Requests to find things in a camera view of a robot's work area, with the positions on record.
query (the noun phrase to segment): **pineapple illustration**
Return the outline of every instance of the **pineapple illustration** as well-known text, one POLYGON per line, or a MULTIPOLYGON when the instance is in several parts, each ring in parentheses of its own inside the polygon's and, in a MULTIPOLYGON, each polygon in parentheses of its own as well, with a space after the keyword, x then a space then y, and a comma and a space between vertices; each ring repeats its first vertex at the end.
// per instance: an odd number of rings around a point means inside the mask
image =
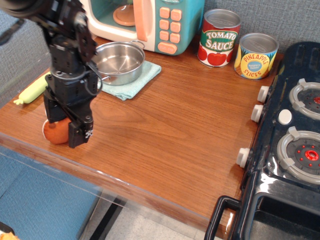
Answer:
POLYGON ((272 65, 273 65, 275 58, 276 58, 276 54, 277 54, 277 52, 272 52, 270 55, 268 55, 268 57, 270 59, 269 67, 267 70, 265 70, 265 73, 261 76, 262 79, 269 75, 269 72, 270 72, 272 65))
POLYGON ((234 62, 234 69, 235 71, 241 75, 241 59, 243 58, 243 56, 246 55, 246 50, 244 50, 241 46, 239 46, 238 48, 238 52, 236 54, 236 59, 234 62))

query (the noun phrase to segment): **toy orange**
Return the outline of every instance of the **toy orange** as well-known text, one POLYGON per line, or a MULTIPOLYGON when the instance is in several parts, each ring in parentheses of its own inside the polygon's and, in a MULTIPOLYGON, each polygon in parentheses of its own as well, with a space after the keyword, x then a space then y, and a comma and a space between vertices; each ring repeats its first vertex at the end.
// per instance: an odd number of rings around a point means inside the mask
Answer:
POLYGON ((0 240, 19 240, 19 238, 13 235, 12 232, 9 232, 0 234, 0 240))
POLYGON ((64 144, 69 140, 69 123, 71 120, 66 117, 63 120, 49 123, 46 120, 42 127, 44 138, 52 144, 64 144))

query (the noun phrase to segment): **tomato illustration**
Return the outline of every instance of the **tomato illustration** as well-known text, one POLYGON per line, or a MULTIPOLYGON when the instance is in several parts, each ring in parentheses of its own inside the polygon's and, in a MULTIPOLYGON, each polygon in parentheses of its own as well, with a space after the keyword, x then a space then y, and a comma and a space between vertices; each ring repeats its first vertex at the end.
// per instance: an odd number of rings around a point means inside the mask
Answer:
POLYGON ((207 59, 207 52, 206 52, 206 50, 204 50, 204 48, 201 46, 201 44, 199 45, 198 58, 201 61, 204 61, 207 59))
POLYGON ((230 53, 229 53, 229 55, 226 57, 226 61, 229 63, 230 61, 231 61, 231 58, 232 58, 232 53, 233 53, 234 51, 232 50, 230 53))
POLYGON ((220 66, 221 64, 223 64, 227 59, 227 55, 226 54, 221 54, 221 53, 210 53, 208 55, 208 62, 212 65, 212 66, 220 66))

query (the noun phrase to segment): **stove knob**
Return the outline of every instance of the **stove knob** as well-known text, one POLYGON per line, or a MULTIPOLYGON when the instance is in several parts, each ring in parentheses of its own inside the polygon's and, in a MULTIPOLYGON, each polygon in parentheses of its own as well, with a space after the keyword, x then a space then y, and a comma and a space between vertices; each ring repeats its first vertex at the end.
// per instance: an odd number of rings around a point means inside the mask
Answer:
POLYGON ((264 109, 263 105, 255 105, 251 114, 251 120, 255 121, 256 123, 259 123, 262 110, 264 109))
POLYGON ((259 94, 258 94, 258 101, 261 103, 265 103, 267 95, 268 95, 269 87, 268 86, 261 86, 259 94))
POLYGON ((240 148, 238 157, 236 158, 236 164, 238 164, 241 168, 245 168, 249 153, 250 148, 240 148))
POLYGON ((292 120, 292 113, 288 109, 283 109, 278 115, 278 121, 281 125, 288 125, 292 120))

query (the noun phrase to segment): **gray fabric wall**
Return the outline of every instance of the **gray fabric wall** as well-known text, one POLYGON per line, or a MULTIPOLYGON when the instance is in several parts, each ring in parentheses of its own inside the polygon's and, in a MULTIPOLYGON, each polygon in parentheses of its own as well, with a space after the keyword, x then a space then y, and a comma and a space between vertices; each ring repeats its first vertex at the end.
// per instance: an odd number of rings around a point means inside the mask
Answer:
MULTIPOLYGON (((206 0, 205 12, 215 8, 240 15, 239 37, 254 32, 274 35, 280 43, 280 53, 296 42, 320 41, 319 0, 206 0)), ((0 11, 0 33, 15 20, 0 11)), ((27 21, 9 43, 0 46, 0 108, 49 65, 42 31, 27 21)))
MULTIPOLYGON (((16 21, 0 10, 0 34, 16 21)), ((0 108, 49 66, 42 30, 27 20, 8 43, 0 46, 0 108)))
POLYGON ((265 33, 279 41, 279 52, 302 41, 320 42, 319 0, 206 0, 204 11, 227 9, 242 19, 239 33, 265 33))

